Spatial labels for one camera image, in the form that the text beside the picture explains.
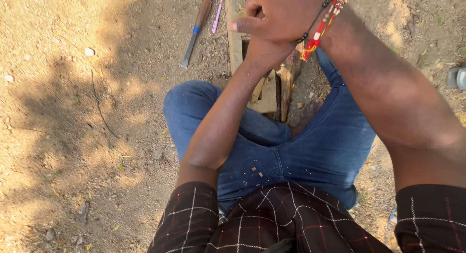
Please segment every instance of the knee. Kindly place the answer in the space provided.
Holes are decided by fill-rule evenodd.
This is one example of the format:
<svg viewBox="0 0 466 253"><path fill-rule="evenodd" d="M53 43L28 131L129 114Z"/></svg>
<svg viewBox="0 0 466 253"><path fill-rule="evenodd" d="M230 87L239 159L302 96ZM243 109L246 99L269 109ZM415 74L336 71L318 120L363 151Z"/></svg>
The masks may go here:
<svg viewBox="0 0 466 253"><path fill-rule="evenodd" d="M199 80L190 80L174 86L165 96L164 113L185 109L199 102L215 103L221 89L211 83Z"/></svg>

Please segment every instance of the blue tape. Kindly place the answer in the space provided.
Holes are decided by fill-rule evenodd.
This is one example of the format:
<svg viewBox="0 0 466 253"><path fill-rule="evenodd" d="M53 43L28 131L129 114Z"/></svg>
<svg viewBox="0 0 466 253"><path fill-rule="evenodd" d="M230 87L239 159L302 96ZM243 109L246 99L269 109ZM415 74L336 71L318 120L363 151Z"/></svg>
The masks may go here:
<svg viewBox="0 0 466 253"><path fill-rule="evenodd" d="M200 31L201 31L201 27L195 25L194 30L192 31L192 33L198 35Z"/></svg>

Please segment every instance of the shirt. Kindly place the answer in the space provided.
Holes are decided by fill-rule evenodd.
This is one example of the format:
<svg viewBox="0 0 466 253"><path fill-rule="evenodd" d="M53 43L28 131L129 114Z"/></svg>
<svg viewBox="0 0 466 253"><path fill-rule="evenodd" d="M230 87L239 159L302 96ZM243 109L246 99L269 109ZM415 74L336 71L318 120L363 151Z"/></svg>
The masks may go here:
<svg viewBox="0 0 466 253"><path fill-rule="evenodd" d="M397 193L403 252L464 252L466 189L415 185ZM329 193L283 182L262 186L218 215L217 194L191 182L173 191L149 253L387 252Z"/></svg>

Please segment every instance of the leg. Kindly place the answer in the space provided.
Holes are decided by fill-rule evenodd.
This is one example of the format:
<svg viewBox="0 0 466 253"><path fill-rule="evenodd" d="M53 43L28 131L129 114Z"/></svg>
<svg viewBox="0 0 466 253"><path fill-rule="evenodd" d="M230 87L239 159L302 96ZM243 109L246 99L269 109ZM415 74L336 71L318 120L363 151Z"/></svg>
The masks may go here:
<svg viewBox="0 0 466 253"><path fill-rule="evenodd" d="M375 132L333 62L320 48L316 55L332 90L304 130L277 149L287 180L324 189L351 208L357 199L353 182Z"/></svg>
<svg viewBox="0 0 466 253"><path fill-rule="evenodd" d="M179 161L220 94L220 88L197 80L179 84L167 93L164 115ZM278 155L271 146L286 142L290 136L288 126L246 109L234 146L218 176L219 207L227 211L237 199L256 189L257 184L264 185L281 178Z"/></svg>

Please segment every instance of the chisel blade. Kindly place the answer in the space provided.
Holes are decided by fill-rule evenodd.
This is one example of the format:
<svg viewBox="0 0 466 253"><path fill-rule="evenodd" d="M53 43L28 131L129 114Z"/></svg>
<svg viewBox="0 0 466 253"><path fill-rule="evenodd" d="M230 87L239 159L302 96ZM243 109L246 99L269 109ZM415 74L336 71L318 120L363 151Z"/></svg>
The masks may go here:
<svg viewBox="0 0 466 253"><path fill-rule="evenodd" d="M194 42L196 41L197 34L192 34L191 42L189 42L188 50L186 50L186 54L184 55L183 62L181 63L181 67L188 68L189 58L191 57L192 47L194 46Z"/></svg>

